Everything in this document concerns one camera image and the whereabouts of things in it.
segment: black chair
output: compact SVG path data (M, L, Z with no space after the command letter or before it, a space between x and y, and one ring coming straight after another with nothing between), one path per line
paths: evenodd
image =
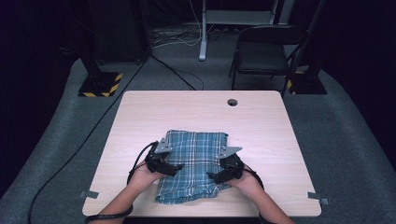
M308 38L308 32L295 25L260 25L249 27L241 32L236 43L230 74L284 76L282 97L290 79L295 73L294 64L297 52ZM285 53L285 46L292 52Z

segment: plaid cloth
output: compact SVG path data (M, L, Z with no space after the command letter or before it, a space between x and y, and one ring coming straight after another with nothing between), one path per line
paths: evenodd
M206 172L217 173L219 149L227 146L227 133L192 133L171 130L166 134L172 148L167 162L184 163L175 176L165 176L160 180L157 203L176 204L201 198L214 198L226 184L215 184Z

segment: hole in table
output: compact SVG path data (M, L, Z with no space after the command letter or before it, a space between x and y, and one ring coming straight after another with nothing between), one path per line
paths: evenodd
M228 100L227 103L230 106L236 106L238 104L238 102L235 99L230 99L230 100Z

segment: forearm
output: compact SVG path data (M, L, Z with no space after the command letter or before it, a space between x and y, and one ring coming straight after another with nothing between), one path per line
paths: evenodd
M134 200L140 194L139 191L131 186L125 187L100 213L99 215L113 215L127 211L133 204ZM95 220L90 224L121 224L125 217L116 219Z
M256 189L249 198L265 220L276 224L294 223L263 189Z

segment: metal stand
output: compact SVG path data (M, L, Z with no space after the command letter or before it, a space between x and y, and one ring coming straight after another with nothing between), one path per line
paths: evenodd
M318 17L324 7L326 0L320 0L315 15L309 24L308 33L309 36L312 35L312 32L318 22ZM307 43L302 47L301 53L297 55L296 58L296 66L300 63L304 50L306 48ZM318 73L320 71L321 66L324 64L325 58L329 54L329 48L327 50L322 50L318 56L318 58L314 61L313 64L310 64L305 72L294 73L290 76L290 93L295 94L327 94L323 84L318 78Z
M88 48L87 40L81 32L79 21L65 0L60 0L67 22L67 33L73 38L78 56L87 69L88 76L79 89L79 96L111 96L118 87L121 75L118 72L102 72Z

